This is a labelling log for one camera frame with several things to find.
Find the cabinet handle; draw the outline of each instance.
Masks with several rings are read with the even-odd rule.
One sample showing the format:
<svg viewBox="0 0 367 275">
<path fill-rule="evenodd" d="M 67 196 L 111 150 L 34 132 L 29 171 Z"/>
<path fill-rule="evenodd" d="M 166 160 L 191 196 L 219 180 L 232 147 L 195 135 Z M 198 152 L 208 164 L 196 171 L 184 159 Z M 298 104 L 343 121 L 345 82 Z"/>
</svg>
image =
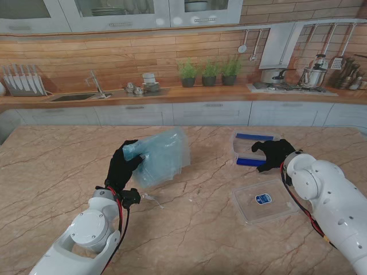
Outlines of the cabinet handle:
<svg viewBox="0 0 367 275">
<path fill-rule="evenodd" d="M 63 109 L 46 109 L 45 112 L 46 113 L 60 113 L 60 112 L 64 112 L 65 110 Z"/>
<path fill-rule="evenodd" d="M 110 23 L 110 27 L 132 26 L 132 22 Z"/>
<path fill-rule="evenodd" d="M 31 30 L 30 26 L 8 26 L 10 30 Z"/>
<path fill-rule="evenodd" d="M 213 104 L 209 104 L 209 103 L 207 103 L 207 104 L 205 104 L 204 105 L 205 107 L 222 107 L 223 106 L 223 104 L 221 104 L 221 103 L 213 103 Z"/>
<path fill-rule="evenodd" d="M 302 107 L 303 104 L 302 103 L 284 103 L 283 106 L 284 107 Z"/>
<path fill-rule="evenodd" d="M 136 110 L 136 109 L 144 109 L 144 106 L 137 106 L 137 107 L 128 106 L 128 107 L 126 107 L 126 110 Z"/>
<path fill-rule="evenodd" d="M 197 18 L 194 19 L 194 22 L 209 22 L 209 21 L 216 21 L 217 18 Z"/>
</svg>

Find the drawer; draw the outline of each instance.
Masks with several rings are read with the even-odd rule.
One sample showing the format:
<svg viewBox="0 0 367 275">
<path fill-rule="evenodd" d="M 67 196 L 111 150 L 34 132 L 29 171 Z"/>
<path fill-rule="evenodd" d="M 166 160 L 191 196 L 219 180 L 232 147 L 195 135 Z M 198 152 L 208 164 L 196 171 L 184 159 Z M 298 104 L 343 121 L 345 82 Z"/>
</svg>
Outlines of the drawer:
<svg viewBox="0 0 367 275">
<path fill-rule="evenodd" d="M 172 104 L 94 107 L 101 125 L 173 125 Z"/>
<path fill-rule="evenodd" d="M 18 109 L 28 125 L 99 125 L 93 107 Z"/>
<path fill-rule="evenodd" d="M 173 104 L 175 125 L 248 125 L 251 101 Z"/>
<path fill-rule="evenodd" d="M 357 127 L 367 133 L 367 105 L 334 104 L 326 121 L 328 127 Z"/>
<path fill-rule="evenodd" d="M 323 126 L 333 103 L 254 101 L 251 126 Z"/>
</svg>

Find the container lid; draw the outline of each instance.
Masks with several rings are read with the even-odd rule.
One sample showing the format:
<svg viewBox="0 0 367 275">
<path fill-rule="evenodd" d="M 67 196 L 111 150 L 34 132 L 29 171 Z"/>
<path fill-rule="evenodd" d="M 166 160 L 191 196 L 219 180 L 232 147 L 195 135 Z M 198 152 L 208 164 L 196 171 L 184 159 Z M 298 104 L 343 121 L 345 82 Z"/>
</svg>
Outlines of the container lid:
<svg viewBox="0 0 367 275">
<path fill-rule="evenodd" d="M 263 151 L 258 150 L 257 152 L 252 152 L 251 147 L 256 142 L 265 142 L 267 140 L 276 141 L 280 140 L 280 138 L 280 135 L 276 133 L 235 131 L 232 135 L 233 153 L 236 159 L 266 160 Z"/>
<path fill-rule="evenodd" d="M 248 224 L 272 221 L 298 211 L 280 179 L 241 187 L 233 190 L 232 195 Z"/>
</svg>

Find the black glove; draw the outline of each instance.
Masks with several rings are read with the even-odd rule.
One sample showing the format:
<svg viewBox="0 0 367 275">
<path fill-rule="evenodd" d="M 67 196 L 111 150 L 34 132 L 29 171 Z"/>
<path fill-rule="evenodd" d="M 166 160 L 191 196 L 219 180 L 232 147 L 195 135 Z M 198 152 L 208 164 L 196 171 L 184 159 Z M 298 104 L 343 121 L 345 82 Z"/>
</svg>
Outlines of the black glove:
<svg viewBox="0 0 367 275">
<path fill-rule="evenodd" d="M 264 143 L 256 142 L 252 147 L 252 152 L 256 152 L 258 149 L 262 150 L 266 156 L 266 163 L 257 168 L 259 172 L 268 171 L 271 168 L 280 167 L 281 163 L 285 161 L 286 157 L 295 152 L 293 146 L 281 139 L 280 141 L 267 140 Z"/>
<path fill-rule="evenodd" d="M 110 168 L 108 169 L 108 175 L 104 185 L 106 187 L 111 186 L 117 193 L 120 193 L 125 188 L 126 183 L 131 178 L 132 172 L 138 168 L 138 165 L 143 161 L 140 156 L 136 156 L 128 162 L 124 158 L 122 147 L 137 141 L 137 139 L 126 140 L 121 147 L 115 151 L 110 161 Z"/>
</svg>

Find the white cabinet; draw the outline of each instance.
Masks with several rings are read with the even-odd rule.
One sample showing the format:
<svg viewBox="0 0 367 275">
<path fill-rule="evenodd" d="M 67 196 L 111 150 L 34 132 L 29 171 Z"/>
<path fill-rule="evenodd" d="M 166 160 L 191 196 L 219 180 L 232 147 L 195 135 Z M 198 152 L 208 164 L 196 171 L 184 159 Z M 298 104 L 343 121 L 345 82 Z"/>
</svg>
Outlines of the white cabinet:
<svg viewBox="0 0 367 275">
<path fill-rule="evenodd" d="M 7 139 L 13 130 L 22 124 L 24 124 L 22 117 L 14 109 L 0 114 L 0 144 Z"/>
<path fill-rule="evenodd" d="M 175 125 L 248 125 L 251 101 L 173 104 Z"/>
<path fill-rule="evenodd" d="M 0 33 L 70 31 L 57 0 L 0 0 Z"/>
<path fill-rule="evenodd" d="M 94 107 L 101 125 L 173 125 L 172 104 Z"/>
<path fill-rule="evenodd" d="M 170 27 L 168 0 L 59 0 L 73 32 Z"/>
<path fill-rule="evenodd" d="M 169 1 L 172 27 L 238 24 L 240 22 L 243 0 Z"/>
<path fill-rule="evenodd" d="M 323 126 L 333 103 L 254 101 L 250 126 Z"/>
<path fill-rule="evenodd" d="M 303 26 L 303 22 L 272 25 L 259 69 L 287 68 Z"/>
<path fill-rule="evenodd" d="M 367 134 L 367 105 L 335 103 L 324 126 L 357 127 Z"/>
<path fill-rule="evenodd" d="M 93 107 L 18 109 L 28 125 L 99 125 Z"/>
</svg>

